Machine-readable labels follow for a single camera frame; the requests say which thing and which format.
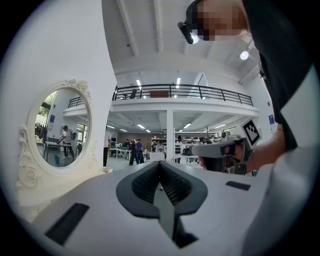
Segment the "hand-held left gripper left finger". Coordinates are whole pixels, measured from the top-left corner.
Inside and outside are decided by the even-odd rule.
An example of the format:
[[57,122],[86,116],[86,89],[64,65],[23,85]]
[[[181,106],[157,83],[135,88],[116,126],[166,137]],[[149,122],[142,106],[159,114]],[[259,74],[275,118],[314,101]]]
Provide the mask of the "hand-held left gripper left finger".
[[159,162],[151,162],[140,170],[124,177],[116,187],[119,203],[133,216],[158,219],[159,209],[154,206],[156,190],[160,183]]

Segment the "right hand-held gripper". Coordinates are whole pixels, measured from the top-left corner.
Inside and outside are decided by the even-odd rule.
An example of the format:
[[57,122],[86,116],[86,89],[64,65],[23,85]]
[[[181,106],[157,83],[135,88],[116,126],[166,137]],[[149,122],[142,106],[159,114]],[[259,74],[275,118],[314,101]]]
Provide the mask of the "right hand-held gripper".
[[[245,174],[247,172],[246,164],[260,139],[261,135],[258,128],[254,121],[249,119],[231,129],[224,130],[219,142],[193,145],[191,153],[202,157],[204,167],[208,171]],[[235,162],[235,145],[244,146],[245,164]]]

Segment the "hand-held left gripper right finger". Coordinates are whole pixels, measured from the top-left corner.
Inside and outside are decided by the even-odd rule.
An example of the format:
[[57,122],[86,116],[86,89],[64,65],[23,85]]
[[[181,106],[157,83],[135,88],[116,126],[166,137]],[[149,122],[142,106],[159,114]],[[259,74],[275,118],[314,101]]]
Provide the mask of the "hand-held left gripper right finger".
[[175,216],[196,213],[208,196],[202,180],[165,161],[159,162],[159,183],[174,207]]

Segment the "person's right hand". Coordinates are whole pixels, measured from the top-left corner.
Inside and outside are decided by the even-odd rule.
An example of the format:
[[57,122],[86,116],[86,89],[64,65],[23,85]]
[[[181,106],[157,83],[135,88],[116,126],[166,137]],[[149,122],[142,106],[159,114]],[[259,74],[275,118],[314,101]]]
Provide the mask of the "person's right hand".
[[235,153],[234,153],[235,162],[240,164],[245,164],[246,161],[244,160],[244,156],[245,156],[244,146],[242,144],[236,144]]

